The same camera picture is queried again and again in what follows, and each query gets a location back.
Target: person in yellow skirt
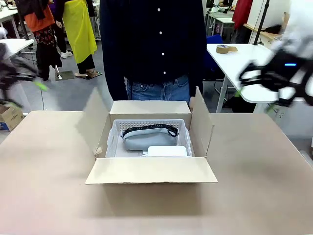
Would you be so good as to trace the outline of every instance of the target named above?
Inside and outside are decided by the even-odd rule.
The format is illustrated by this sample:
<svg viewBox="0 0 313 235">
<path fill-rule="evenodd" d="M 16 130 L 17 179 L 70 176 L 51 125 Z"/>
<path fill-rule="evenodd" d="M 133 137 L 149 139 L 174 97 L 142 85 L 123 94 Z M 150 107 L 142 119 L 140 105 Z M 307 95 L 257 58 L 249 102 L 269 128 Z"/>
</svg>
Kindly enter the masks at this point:
<svg viewBox="0 0 313 235">
<path fill-rule="evenodd" d="M 95 70 L 92 58 L 92 54 L 97 50 L 97 44 L 89 16 L 95 16 L 91 0 L 56 0 L 56 24 L 62 28 L 63 20 L 67 38 L 78 66 L 75 76 L 82 78 L 93 78 L 100 75 Z"/>
</svg>

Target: white plastic basket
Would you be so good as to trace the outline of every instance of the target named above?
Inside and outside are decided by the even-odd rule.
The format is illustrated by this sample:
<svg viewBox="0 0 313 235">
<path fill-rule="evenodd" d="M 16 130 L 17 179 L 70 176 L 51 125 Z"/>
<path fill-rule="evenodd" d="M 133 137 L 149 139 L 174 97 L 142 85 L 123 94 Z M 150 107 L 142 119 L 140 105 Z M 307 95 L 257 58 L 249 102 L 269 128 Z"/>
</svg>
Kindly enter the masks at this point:
<svg viewBox="0 0 313 235">
<path fill-rule="evenodd" d="M 154 124 L 167 124 L 173 125 L 179 130 L 177 145 L 186 147 L 188 157 L 192 157 L 191 141 L 189 132 L 185 126 L 185 121 L 182 119 L 171 120 L 114 120 L 112 129 L 108 137 L 108 148 L 106 157 L 140 157 L 143 155 L 142 151 L 130 151 L 124 147 L 121 133 L 128 128 L 136 126 L 148 126 Z"/>
</svg>

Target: gray pouch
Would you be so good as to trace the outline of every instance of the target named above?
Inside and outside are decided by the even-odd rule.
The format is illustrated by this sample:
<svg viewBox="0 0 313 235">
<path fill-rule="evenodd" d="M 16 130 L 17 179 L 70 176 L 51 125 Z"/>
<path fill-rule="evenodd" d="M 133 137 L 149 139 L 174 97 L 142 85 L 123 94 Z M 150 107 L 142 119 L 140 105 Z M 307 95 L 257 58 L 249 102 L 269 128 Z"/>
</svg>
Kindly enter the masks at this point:
<svg viewBox="0 0 313 235">
<path fill-rule="evenodd" d="M 127 150 L 148 150 L 150 146 L 175 146 L 177 136 L 178 129 L 166 124 L 131 127 L 122 135 Z"/>
</svg>

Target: blue chair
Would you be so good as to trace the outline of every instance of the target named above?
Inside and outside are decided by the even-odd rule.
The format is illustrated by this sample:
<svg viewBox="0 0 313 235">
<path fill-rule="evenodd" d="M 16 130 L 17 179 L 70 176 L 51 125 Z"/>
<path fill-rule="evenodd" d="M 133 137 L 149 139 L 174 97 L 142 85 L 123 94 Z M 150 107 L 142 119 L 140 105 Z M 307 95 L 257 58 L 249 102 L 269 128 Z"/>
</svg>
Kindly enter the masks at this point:
<svg viewBox="0 0 313 235">
<path fill-rule="evenodd" d="M 214 36 L 206 37 L 207 44 L 223 44 L 222 37 L 217 34 Z M 216 64 L 210 53 L 207 51 L 204 56 L 205 69 L 206 69 L 206 80 L 204 82 L 214 82 L 214 89 L 218 94 L 220 91 L 216 89 L 217 82 L 224 81 L 224 73 L 221 71 L 220 67 Z"/>
</svg>

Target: cardboard box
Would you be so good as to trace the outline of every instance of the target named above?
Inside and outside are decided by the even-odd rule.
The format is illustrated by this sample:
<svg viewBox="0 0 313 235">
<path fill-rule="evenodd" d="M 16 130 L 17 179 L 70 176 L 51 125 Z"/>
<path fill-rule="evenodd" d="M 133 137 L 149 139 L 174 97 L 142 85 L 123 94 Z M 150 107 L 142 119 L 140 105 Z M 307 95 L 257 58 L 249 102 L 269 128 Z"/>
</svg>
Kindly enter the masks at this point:
<svg viewBox="0 0 313 235">
<path fill-rule="evenodd" d="M 0 130 L 12 131 L 23 119 L 21 109 L 0 105 Z"/>
<path fill-rule="evenodd" d="M 115 119 L 184 119 L 194 157 L 105 156 Z M 207 161 L 214 125 L 199 90 L 193 113 L 182 101 L 115 101 L 109 112 L 94 90 L 77 129 L 96 157 L 86 184 L 217 182 Z"/>
</svg>

